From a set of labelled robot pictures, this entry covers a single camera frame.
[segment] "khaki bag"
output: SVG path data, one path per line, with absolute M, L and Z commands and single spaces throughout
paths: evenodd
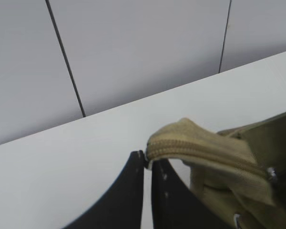
M 153 134 L 146 155 L 190 166 L 190 190 L 229 225 L 286 229 L 286 113 L 217 134 L 184 118 Z

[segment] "white table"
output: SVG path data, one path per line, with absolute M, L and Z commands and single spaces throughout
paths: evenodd
M 0 145 L 0 229 L 58 229 L 110 186 L 150 134 L 189 117 L 212 131 L 286 111 L 286 52 Z M 175 164 L 188 182 L 189 171 Z M 150 171 L 142 228 L 152 228 Z

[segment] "black object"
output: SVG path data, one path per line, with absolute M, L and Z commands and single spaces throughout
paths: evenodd
M 155 229 L 232 229 L 191 193 L 166 159 L 153 162 L 152 208 Z
M 144 154 L 142 151 L 132 152 L 108 191 L 65 229 L 139 229 L 143 206 L 143 177 Z

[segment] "olive green bag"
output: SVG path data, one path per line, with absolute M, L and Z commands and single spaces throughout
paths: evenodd
M 229 225 L 286 229 L 286 113 L 217 134 L 184 118 L 153 134 L 146 155 L 190 166 L 190 190 Z

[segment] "panel seam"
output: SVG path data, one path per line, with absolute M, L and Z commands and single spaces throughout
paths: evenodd
M 220 63 L 219 63 L 218 73 L 221 72 L 221 66 L 222 66 L 222 63 L 223 63 L 223 57 L 224 57 L 224 51 L 225 51 L 225 39 L 226 39 L 226 36 L 227 36 L 227 29 L 228 29 L 229 18 L 230 18 L 231 4 L 232 4 L 232 0 L 230 0 L 230 3 L 229 3 L 228 15 L 227 15 L 227 20 L 226 20 L 226 24 L 225 24 L 224 41 L 223 41 L 223 47 L 222 47 L 222 50 L 221 50 L 221 56 L 220 56 Z
M 79 103 L 79 106 L 80 106 L 80 109 L 81 109 L 81 112 L 82 112 L 82 116 L 86 117 L 85 110 L 84 110 L 84 107 L 82 106 L 81 98 L 80 98 L 80 95 L 78 93 L 78 90 L 77 90 L 77 87 L 76 87 L 76 84 L 75 84 L 75 80 L 74 80 L 74 77 L 73 77 L 73 74 L 72 74 L 72 70 L 71 70 L 71 67 L 70 67 L 70 64 L 69 64 L 69 61 L 68 61 L 68 57 L 67 57 L 65 48 L 64 48 L 64 46 L 62 44 L 61 36 L 60 36 L 59 30 L 58 30 L 58 27 L 57 27 L 57 24 L 56 24 L 56 21 L 55 21 L 55 18 L 54 18 L 54 14 L 53 14 L 50 2 L 49 2 L 49 0 L 45 0 L 45 2 L 47 4 L 47 8 L 48 8 L 48 11 L 49 11 L 49 14 L 50 14 L 50 17 L 51 17 L 51 21 L 52 21 L 55 33 L 56 33 L 56 37 L 58 39 L 58 43 L 59 43 L 60 48 L 61 48 L 61 52 L 62 52 L 63 58 L 64 58 L 65 63 L 67 65 L 69 76 L 70 76 L 70 79 L 71 79 L 71 82 L 72 82 L 72 85 L 73 85 L 73 88 L 74 88 L 74 91 L 75 91 L 75 94 L 76 94 L 77 101 Z

